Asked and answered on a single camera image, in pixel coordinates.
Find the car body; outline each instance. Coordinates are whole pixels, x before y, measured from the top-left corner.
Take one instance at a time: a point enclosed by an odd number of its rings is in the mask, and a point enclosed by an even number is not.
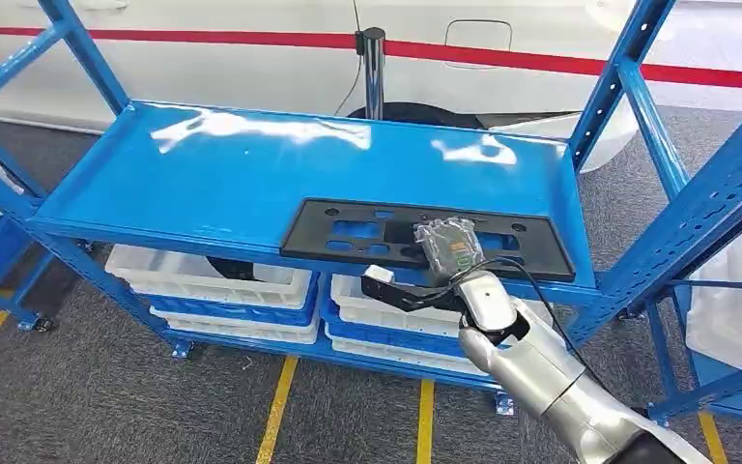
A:
[[[592,59],[609,56],[632,7],[632,0],[357,0],[355,18],[352,0],[71,1],[91,30],[351,34],[358,20],[363,29],[383,28],[388,40]],[[35,0],[0,0],[0,28],[45,25]],[[141,100],[333,114],[357,73],[350,49],[187,43],[178,36],[97,44],[128,93]],[[27,40],[0,34],[0,62]],[[385,99],[481,116],[500,131],[567,137],[595,79],[389,56]],[[363,108],[359,81],[340,115]],[[112,119],[63,43],[0,91],[0,120],[101,131]],[[636,130],[623,103],[587,168],[611,158]]]

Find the car door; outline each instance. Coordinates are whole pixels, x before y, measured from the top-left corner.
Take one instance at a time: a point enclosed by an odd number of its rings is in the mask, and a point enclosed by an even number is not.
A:
[[[350,34],[357,29],[350,0],[71,2],[99,33],[98,47],[127,93],[139,100],[330,114],[357,70],[352,50],[230,43],[252,37],[232,31]],[[0,0],[0,62],[29,40],[5,31],[46,24],[34,0]],[[206,33],[201,42],[190,42],[198,32]],[[58,43],[0,92],[0,118],[99,131],[112,114]]]

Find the black cord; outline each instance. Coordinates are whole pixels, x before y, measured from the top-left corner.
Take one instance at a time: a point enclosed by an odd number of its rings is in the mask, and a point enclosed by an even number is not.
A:
[[[548,303],[545,296],[542,295],[542,289],[539,287],[539,283],[536,281],[536,279],[532,275],[530,275],[528,270],[525,269],[525,266],[522,266],[522,264],[520,264],[519,261],[516,261],[510,256],[495,256],[493,258],[486,259],[485,261],[481,261],[479,263],[474,264],[473,266],[467,268],[466,270],[452,277],[450,281],[448,282],[448,284],[445,285],[445,287],[442,290],[430,295],[429,297],[423,300],[425,302],[433,302],[435,300],[440,299],[441,297],[446,295],[448,292],[456,288],[456,286],[459,285],[462,279],[469,276],[472,272],[478,271],[484,268],[485,266],[496,264],[496,263],[503,263],[503,264],[506,264],[507,266],[515,268],[525,276],[525,278],[530,282],[530,285],[533,286],[533,290],[536,291],[536,295],[539,296],[539,301],[541,301],[542,304],[544,304],[544,306],[547,308],[548,312],[551,315],[551,319],[553,319],[554,326],[559,331],[562,338],[564,338],[565,344],[573,352],[573,356],[575,356],[576,359],[579,360],[579,362],[585,366],[585,370],[590,374],[590,376],[593,377],[593,379],[596,381],[597,384],[599,384],[599,386],[602,389],[604,389],[606,392],[610,392],[607,386],[604,385],[604,382],[601,381],[601,378],[599,378],[599,376],[596,375],[596,372],[592,369],[592,367],[590,367],[590,364],[588,364],[587,361],[585,361],[585,358],[582,356],[582,353],[580,353],[579,350],[576,348],[576,345],[573,344],[573,340],[570,339],[570,336],[567,334],[567,331],[565,331],[561,327],[561,324],[559,324],[558,318],[556,318],[556,314],[554,313],[553,308],[551,307],[550,303]]]
[[[579,360],[585,366],[585,369],[590,374],[590,376],[593,378],[593,380],[595,380],[596,383],[599,384],[599,387],[601,387],[602,389],[604,389],[605,392],[610,392],[610,390],[608,390],[607,386],[604,385],[604,382],[601,381],[601,378],[599,378],[599,376],[596,375],[596,372],[592,369],[592,367],[590,367],[590,364],[588,364],[587,361],[585,361],[585,358],[582,356],[582,353],[580,353],[579,350],[576,348],[576,345],[573,344],[573,341],[570,339],[570,336],[567,334],[567,331],[564,330],[561,327],[561,325],[558,322],[558,318],[556,318],[556,315],[553,312],[553,308],[550,306],[550,303],[548,303],[548,301],[545,299],[544,295],[542,295],[542,289],[539,288],[539,283],[536,282],[536,279],[533,278],[532,275],[530,275],[530,273],[528,272],[528,270],[525,269],[524,266],[522,266],[521,264],[519,264],[518,261],[514,260],[513,258],[511,258],[509,256],[497,256],[493,260],[489,260],[489,261],[504,263],[504,264],[506,264],[506,265],[508,265],[508,266],[510,266],[512,268],[516,268],[520,273],[522,273],[523,275],[525,275],[525,278],[528,279],[528,281],[530,282],[530,285],[533,286],[533,290],[535,290],[536,291],[536,294],[539,296],[539,300],[548,309],[548,312],[550,313],[551,318],[553,319],[554,325],[558,329],[558,331],[561,334],[562,338],[564,338],[564,342],[568,346],[570,346],[570,349],[573,351],[573,356],[575,356],[576,359]]]
[[[357,11],[357,0],[354,0],[354,21],[357,23],[357,30],[359,31],[359,12]],[[359,82],[359,72],[361,70],[362,70],[362,55],[360,55],[359,59],[357,60],[357,73],[354,74],[354,83],[351,84],[351,89],[349,89],[343,101],[341,101],[340,105],[337,106],[337,110],[334,111],[334,116],[338,116],[340,114],[340,111],[343,109],[343,105],[345,105],[345,103],[348,101],[348,98],[354,92],[354,89],[356,89],[357,83]]]

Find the shelf caster wheel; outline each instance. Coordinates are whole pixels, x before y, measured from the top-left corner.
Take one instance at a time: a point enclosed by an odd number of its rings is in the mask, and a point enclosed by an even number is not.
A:
[[[85,240],[79,240],[78,241],[78,247],[86,251],[87,253],[91,253],[94,249],[92,246],[92,242],[87,242]]]
[[[642,406],[633,406],[630,408],[633,410],[634,413],[638,414],[639,416],[650,419],[650,413],[647,411],[647,408],[643,408]]]
[[[622,309],[621,312],[615,316],[619,321],[643,321],[646,320],[647,315],[644,311],[631,311],[628,309]]]
[[[507,397],[504,391],[497,391],[496,395],[497,414],[500,416],[513,416],[516,409],[513,407],[513,400]]]
[[[178,341],[172,347],[172,359],[178,361],[185,361],[189,357],[189,352],[192,348],[192,342],[190,341]]]
[[[653,421],[653,422],[661,425],[664,428],[670,428],[670,421],[669,420],[667,420],[667,419],[653,419],[650,416],[649,408],[652,408],[653,406],[655,406],[653,403],[647,403],[646,415],[643,415],[643,416],[645,416],[646,418],[650,419],[651,421]]]
[[[55,327],[55,322],[52,319],[41,317],[36,321],[36,325],[33,326],[33,331],[43,334],[55,330]]]

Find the silver robot arm segment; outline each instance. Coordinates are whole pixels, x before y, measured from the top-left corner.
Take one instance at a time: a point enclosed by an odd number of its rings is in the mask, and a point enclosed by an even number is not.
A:
[[[589,464],[709,463],[676,433],[637,414],[591,380],[564,340],[499,279],[478,271],[455,292],[465,302],[459,342],[532,416],[545,421],[581,462]],[[483,332],[526,321],[529,330],[508,349]]]

